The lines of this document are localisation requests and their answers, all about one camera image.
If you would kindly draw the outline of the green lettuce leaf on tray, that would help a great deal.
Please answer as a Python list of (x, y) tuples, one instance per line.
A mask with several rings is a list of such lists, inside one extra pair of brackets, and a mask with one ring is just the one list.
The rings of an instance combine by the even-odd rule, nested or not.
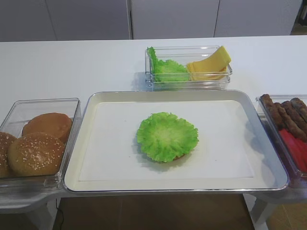
[(189, 154), (199, 142), (198, 129), (192, 123), (167, 112), (154, 113), (144, 119), (136, 137), (148, 158), (163, 163)]

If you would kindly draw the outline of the green lettuce in container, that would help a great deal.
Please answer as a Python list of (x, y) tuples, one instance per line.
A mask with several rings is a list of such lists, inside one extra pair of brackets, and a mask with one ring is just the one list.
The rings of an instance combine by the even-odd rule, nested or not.
[(147, 54), (150, 58), (152, 74), (155, 82), (183, 82), (189, 80), (187, 69), (176, 61), (171, 59), (158, 59), (153, 47), (147, 48)]

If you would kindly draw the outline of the clear lettuce cheese container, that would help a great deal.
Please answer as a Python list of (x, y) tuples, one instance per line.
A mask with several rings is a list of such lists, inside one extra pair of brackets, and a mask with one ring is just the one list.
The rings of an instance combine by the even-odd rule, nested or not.
[[(172, 47), (153, 47), (156, 56), (161, 60), (171, 59), (183, 65), (187, 71), (187, 64), (194, 61), (201, 61), (208, 58), (221, 46), (172, 46)], [(206, 90), (206, 89), (226, 89), (232, 74), (230, 64), (224, 77), (219, 80), (190, 80), (190, 73), (188, 71), (189, 80), (183, 82), (155, 82), (152, 74), (152, 67), (150, 65), (150, 58), (145, 51), (145, 82), (152, 91), (169, 91), (169, 90)]]

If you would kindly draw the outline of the yellow cheese slices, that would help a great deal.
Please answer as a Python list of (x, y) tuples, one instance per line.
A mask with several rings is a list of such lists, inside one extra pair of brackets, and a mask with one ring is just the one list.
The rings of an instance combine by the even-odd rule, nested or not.
[(213, 54), (201, 61), (187, 64), (191, 81), (212, 81), (224, 77), (231, 58), (224, 46), (219, 47)]

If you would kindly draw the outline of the silver metal tray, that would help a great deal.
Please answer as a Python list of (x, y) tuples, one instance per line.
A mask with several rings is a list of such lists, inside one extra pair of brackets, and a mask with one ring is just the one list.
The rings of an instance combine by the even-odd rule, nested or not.
[[(158, 163), (136, 133), (153, 113), (192, 123), (195, 149)], [(243, 92), (100, 92), (89, 98), (64, 184), (73, 192), (224, 192), (281, 190), (288, 174)]]

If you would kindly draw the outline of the plain bottom bun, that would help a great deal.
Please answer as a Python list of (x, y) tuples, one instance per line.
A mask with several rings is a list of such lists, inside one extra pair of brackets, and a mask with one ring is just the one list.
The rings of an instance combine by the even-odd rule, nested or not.
[(22, 130), (22, 136), (43, 132), (58, 138), (62, 143), (66, 143), (72, 127), (72, 120), (61, 113), (47, 113), (31, 119)]

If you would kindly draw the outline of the clear bun container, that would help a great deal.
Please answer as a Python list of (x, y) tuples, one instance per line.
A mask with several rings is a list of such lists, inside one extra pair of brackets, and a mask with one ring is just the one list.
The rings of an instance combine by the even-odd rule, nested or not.
[(58, 190), (63, 186), (72, 148), (82, 122), (80, 100), (77, 98), (41, 99), (16, 101), (3, 120), (0, 130), (16, 139), (22, 137), (23, 127), (34, 117), (47, 113), (66, 114), (72, 120), (69, 138), (65, 145), (59, 171), (54, 175), (17, 176), (11, 170), (11, 175), (0, 178), (1, 193), (21, 193)]

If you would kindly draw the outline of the sesame bun right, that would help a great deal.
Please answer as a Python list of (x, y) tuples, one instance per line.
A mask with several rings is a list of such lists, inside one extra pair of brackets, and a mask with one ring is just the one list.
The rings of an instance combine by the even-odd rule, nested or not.
[(8, 163), (17, 176), (54, 175), (59, 171), (65, 145), (42, 132), (16, 139), (8, 148)]

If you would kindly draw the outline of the sesame bun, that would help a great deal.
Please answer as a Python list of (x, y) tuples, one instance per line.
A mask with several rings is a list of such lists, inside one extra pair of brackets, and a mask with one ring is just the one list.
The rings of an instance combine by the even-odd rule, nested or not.
[(16, 140), (13, 135), (1, 132), (0, 133), (0, 177), (6, 178), (11, 175), (11, 170), (8, 164), (7, 151), (9, 146)]
[(54, 175), (59, 171), (65, 145), (42, 132), (16, 139), (8, 148), (8, 163), (17, 176)]

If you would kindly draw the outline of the clear meat tomato container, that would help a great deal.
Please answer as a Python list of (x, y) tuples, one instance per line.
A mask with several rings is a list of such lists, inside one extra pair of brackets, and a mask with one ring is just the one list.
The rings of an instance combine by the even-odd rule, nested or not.
[[(305, 95), (269, 95), (273, 102), (282, 103), (284, 101), (289, 101), (292, 98), (298, 97), (305, 104), (307, 104), (307, 97)], [(291, 157), (286, 144), (284, 143), (282, 137), (279, 134), (278, 128), (275, 126), (271, 120), (270, 115), (266, 111), (264, 105), (260, 101), (260, 97), (256, 99), (259, 103), (260, 118), (262, 119), (263, 126), (265, 127), (275, 149), (282, 160), (286, 171), (289, 175), (289, 186), (292, 188), (306, 188), (307, 187), (307, 173), (300, 172), (296, 164)]]

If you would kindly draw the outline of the brown meat patties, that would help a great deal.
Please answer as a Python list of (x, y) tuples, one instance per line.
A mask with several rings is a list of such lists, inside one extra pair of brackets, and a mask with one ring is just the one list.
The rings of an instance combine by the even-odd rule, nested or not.
[(295, 97), (279, 103), (264, 94), (260, 101), (278, 130), (286, 129), (295, 138), (307, 141), (307, 105), (301, 99)]

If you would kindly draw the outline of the red tomato slices stack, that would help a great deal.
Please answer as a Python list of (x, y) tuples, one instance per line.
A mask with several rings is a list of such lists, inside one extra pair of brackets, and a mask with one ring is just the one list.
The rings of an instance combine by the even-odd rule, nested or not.
[(297, 169), (302, 173), (307, 173), (307, 144), (299, 138), (295, 138), (286, 129), (279, 131), (279, 134), (286, 144)]

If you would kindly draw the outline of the sesame bun left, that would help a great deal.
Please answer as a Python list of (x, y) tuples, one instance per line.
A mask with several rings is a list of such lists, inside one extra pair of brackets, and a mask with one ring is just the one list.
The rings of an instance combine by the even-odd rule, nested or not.
[(11, 175), (11, 170), (8, 164), (7, 151), (9, 146), (16, 140), (13, 135), (1, 132), (0, 133), (0, 177), (6, 178)]

